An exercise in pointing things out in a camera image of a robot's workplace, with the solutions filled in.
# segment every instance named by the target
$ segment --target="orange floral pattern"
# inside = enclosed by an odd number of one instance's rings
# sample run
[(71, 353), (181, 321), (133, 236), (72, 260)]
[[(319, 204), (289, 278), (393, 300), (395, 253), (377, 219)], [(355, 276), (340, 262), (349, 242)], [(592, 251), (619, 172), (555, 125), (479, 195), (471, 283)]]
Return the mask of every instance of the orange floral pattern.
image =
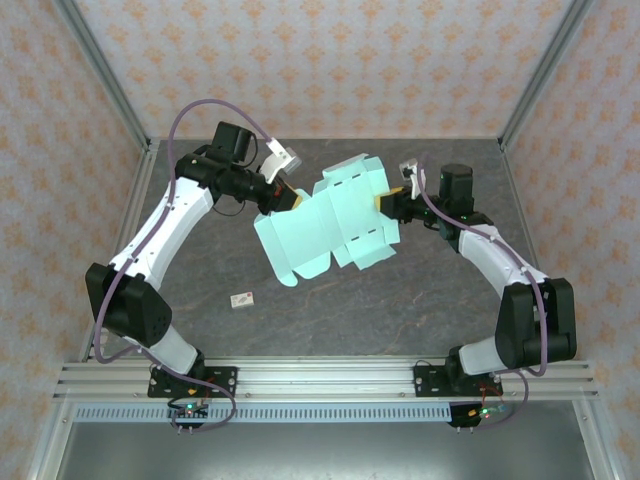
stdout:
[[(79, 3), (150, 136), (222, 95), (276, 136), (415, 138), (497, 137), (571, 2)], [(178, 134), (220, 119), (239, 121), (203, 107)]]
[(640, 10), (597, 2), (509, 149), (542, 267), (576, 295), (580, 356), (640, 472)]
[(26, 478), (138, 149), (54, 2), (0, 2), (0, 478)]

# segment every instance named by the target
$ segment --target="aluminum frame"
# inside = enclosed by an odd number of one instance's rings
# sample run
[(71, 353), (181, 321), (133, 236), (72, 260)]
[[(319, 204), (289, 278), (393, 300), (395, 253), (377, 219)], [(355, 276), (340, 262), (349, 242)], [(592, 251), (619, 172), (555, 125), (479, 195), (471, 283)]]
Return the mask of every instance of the aluminum frame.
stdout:
[(571, 39), (580, 28), (580, 25), (582, 25), (582, 19), (592, 4), (593, 0), (573, 0), (569, 6), (558, 30), (540, 59), (540, 63), (529, 80), (516, 108), (513, 110), (504, 132), (498, 138), (502, 151), (505, 151), (514, 143), (520, 128), (533, 110), (538, 97), (555, 71), (562, 55), (567, 50)]
[(540, 268), (540, 262), (538, 261), (538, 256), (536, 255), (536, 249), (533, 246), (533, 240), (531, 239), (531, 230), (529, 229), (529, 224), (527, 222), (527, 217), (524, 215), (524, 210), (522, 209), (522, 202), (520, 201), (520, 195), (518, 195), (518, 189), (516, 188), (516, 182), (513, 179), (513, 174), (511, 173), (511, 166), (509, 165), (509, 152), (502, 152), (502, 165), (504, 166), (505, 171), (507, 172), (507, 179), (509, 180), (509, 187), (511, 188), (511, 194), (516, 201), (516, 209), (518, 210), (518, 217), (520, 217), (520, 222), (522, 223), (522, 228), (524, 230), (524, 238), (527, 241), (527, 247), (529, 249), (529, 255), (531, 255), (531, 265), (533, 265), (538, 270), (542, 270)]
[(133, 138), (141, 148), (146, 148), (149, 144), (149, 138), (145, 133), (144, 127), (129, 103), (129, 99), (120, 82), (113, 73), (113, 70), (111, 70), (109, 62), (93, 36), (89, 25), (87, 25), (87, 22), (82, 16), (78, 4), (75, 0), (53, 0), (53, 2), (58, 7), (58, 11), (67, 23), (69, 30), (71, 30), (71, 33), (76, 37), (76, 40), (78, 40), (78, 44), (84, 52), (87, 61), (96, 72), (98, 79), (104, 86), (120, 118), (122, 118), (131, 138)]
[[(236, 399), (240, 405), (286, 406), (304, 403), (353, 403), (354, 405), (424, 405), (450, 401), (479, 400), (480, 397), (416, 398), (413, 366), (419, 357), (222, 357), (207, 364), (236, 365)], [(427, 358), (442, 365), (444, 358)], [(79, 404), (164, 403), (146, 396), (149, 368), (146, 359), (129, 358), (109, 365), (88, 362), (67, 363), (60, 374), (54, 408), (37, 448), (29, 479), (56, 478), (75, 412)], [(612, 448), (611, 436), (603, 432), (606, 410), (587, 362), (570, 361), (549, 365), (542, 378), (526, 374), (530, 401), (572, 401), (594, 477), (623, 480), (624, 473)], [(514, 374), (502, 376), (504, 399), (522, 401), (523, 385)], [(224, 405), (216, 399), (214, 405)]]
[[(147, 194), (147, 188), (149, 187), (149, 181), (151, 180), (151, 173), (153, 172), (153, 166), (156, 162), (158, 155), (158, 148), (160, 141), (153, 139), (149, 146), (145, 147), (140, 152), (140, 158), (138, 160), (138, 166), (136, 167), (136, 173), (133, 177), (133, 182), (129, 193), (127, 195), (127, 208), (125, 209), (122, 219), (120, 221), (120, 229), (118, 233), (118, 239), (113, 249), (113, 255), (120, 252), (130, 239), (134, 237), (138, 229), (138, 223), (140, 221), (140, 215), (142, 212), (142, 206), (144, 204), (144, 198)], [(93, 354), (93, 331), (95, 323), (93, 319), (87, 320), (87, 330), (85, 331), (82, 339), (82, 347), (78, 354), (78, 361), (84, 362)], [(100, 345), (104, 346), (109, 337), (109, 331), (106, 328), (102, 329), (100, 335)]]

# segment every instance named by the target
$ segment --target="vented metal strip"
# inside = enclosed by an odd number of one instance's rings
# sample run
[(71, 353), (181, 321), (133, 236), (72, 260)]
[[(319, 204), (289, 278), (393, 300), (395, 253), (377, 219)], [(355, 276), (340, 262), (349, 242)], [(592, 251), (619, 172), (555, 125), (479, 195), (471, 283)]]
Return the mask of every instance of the vented metal strip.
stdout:
[[(209, 405), (208, 418), (218, 422), (230, 407)], [(81, 403), (75, 422), (80, 423), (166, 423), (171, 410), (157, 403)], [(238, 404), (234, 423), (406, 423), (449, 422), (448, 403), (247, 403)]]

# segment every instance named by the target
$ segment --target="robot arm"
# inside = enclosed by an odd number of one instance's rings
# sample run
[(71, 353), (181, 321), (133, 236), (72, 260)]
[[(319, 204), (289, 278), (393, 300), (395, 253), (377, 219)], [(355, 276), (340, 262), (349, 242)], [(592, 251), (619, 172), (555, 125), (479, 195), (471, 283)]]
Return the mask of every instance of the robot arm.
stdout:
[(534, 294), (529, 277), (538, 285), (544, 299), (547, 318), (547, 359), (568, 360), (575, 356), (576, 334), (573, 289), (565, 279), (550, 279), (533, 268), (522, 257), (508, 255), (498, 246), (500, 236), (493, 222), (474, 210), (473, 171), (459, 164), (441, 169), (440, 191), (430, 195), (431, 203), (447, 216), (473, 226), (489, 238), (448, 223), (433, 212), (419, 196), (417, 164), (410, 161), (400, 166), (411, 186), (392, 190), (379, 197), (379, 210), (400, 223), (422, 220), (429, 229), (437, 230), (456, 253), (471, 261), (487, 278), (501, 298), (495, 335), (480, 342), (451, 349), (447, 364), (449, 377), (455, 384), (463, 376), (516, 369), (540, 363), (541, 334), (535, 319)]
[[(158, 293), (171, 260), (198, 221), (221, 195), (238, 202), (251, 201), (267, 214), (295, 208), (301, 198), (279, 176), (300, 161), (277, 140), (269, 142), (273, 154), (263, 163), (265, 174), (250, 171), (238, 162), (244, 159), (251, 132), (221, 122), (211, 145), (185, 155), (176, 164), (173, 205), (164, 223), (129, 266), (109, 303), (104, 327), (130, 343), (146, 349), (163, 365), (179, 374), (199, 378), (202, 355), (171, 326), (171, 308)], [(94, 318), (116, 272), (157, 223), (166, 208), (169, 188), (135, 238), (108, 266), (94, 263), (86, 274)]]

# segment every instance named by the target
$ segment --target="metal base plate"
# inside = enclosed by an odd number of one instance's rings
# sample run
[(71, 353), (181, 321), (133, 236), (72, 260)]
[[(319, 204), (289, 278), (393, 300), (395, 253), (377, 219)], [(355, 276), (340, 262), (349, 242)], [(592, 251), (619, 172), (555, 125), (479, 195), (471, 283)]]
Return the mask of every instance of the metal base plate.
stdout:
[[(477, 397), (482, 395), (480, 384), (495, 388), (502, 393), (502, 385), (495, 383), (487, 375), (474, 375), (461, 379), (452, 385), (444, 366), (416, 365), (413, 367), (413, 385), (416, 397)], [(496, 393), (488, 389), (487, 397), (496, 397)]]
[[(205, 367), (206, 381), (226, 389), (232, 396), (236, 395), (236, 385), (238, 384), (237, 367)], [(207, 389), (192, 383), (177, 380), (164, 370), (159, 368), (151, 369), (151, 380), (149, 381), (149, 398), (226, 398), (226, 395), (219, 390)]]

